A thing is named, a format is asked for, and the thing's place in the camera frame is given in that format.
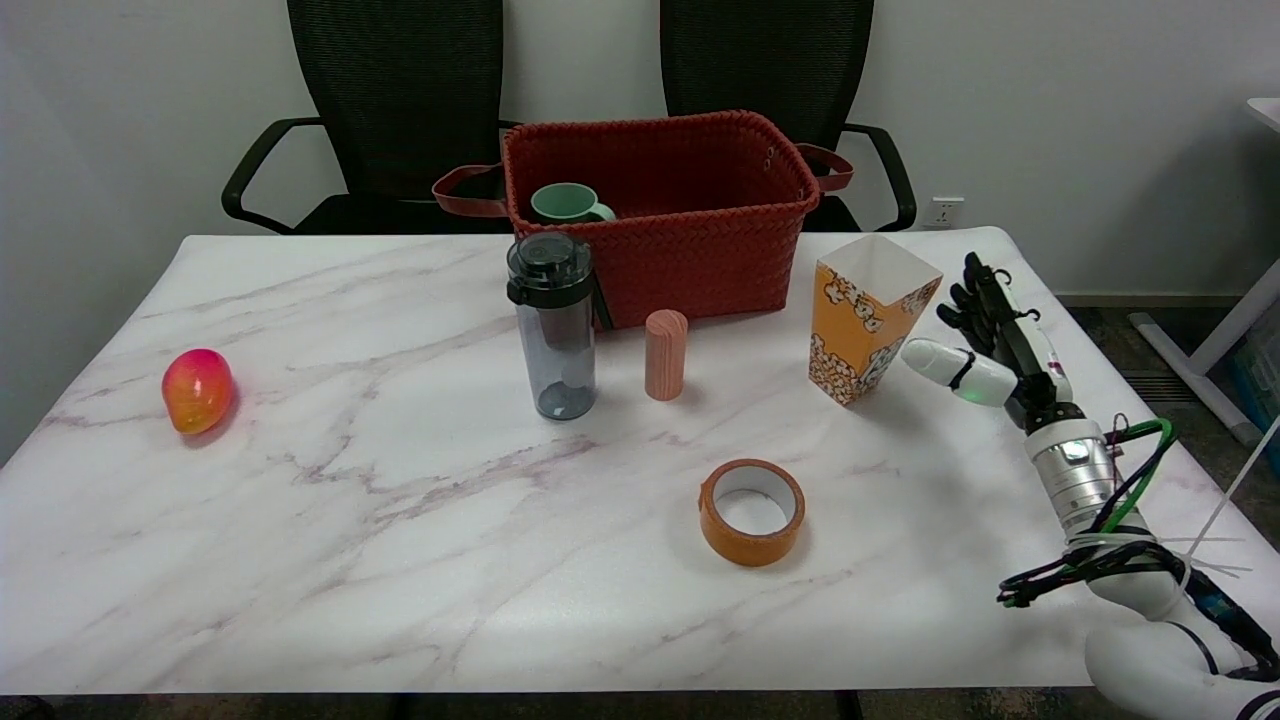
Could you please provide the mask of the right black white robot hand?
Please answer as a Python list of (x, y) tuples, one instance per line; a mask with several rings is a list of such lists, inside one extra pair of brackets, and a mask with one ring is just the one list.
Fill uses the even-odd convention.
[(1039, 324), (1041, 313), (1023, 309), (1009, 272), (964, 259), (963, 278), (951, 284), (938, 319), (966, 346), (929, 338), (909, 340), (900, 359), (918, 375), (969, 404), (1001, 407), (1027, 434), (1084, 418), (1059, 355)]

